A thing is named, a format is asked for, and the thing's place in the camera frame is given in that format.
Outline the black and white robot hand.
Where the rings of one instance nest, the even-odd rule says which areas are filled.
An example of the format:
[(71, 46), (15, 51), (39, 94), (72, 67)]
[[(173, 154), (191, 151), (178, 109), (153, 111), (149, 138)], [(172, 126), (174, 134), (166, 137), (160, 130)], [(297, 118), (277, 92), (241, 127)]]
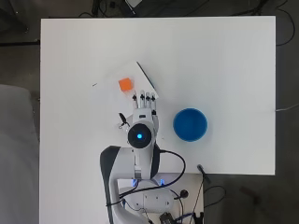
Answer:
[(132, 123), (149, 122), (155, 128), (159, 127), (159, 120), (156, 109), (155, 94), (141, 91), (139, 95), (133, 94), (133, 119)]

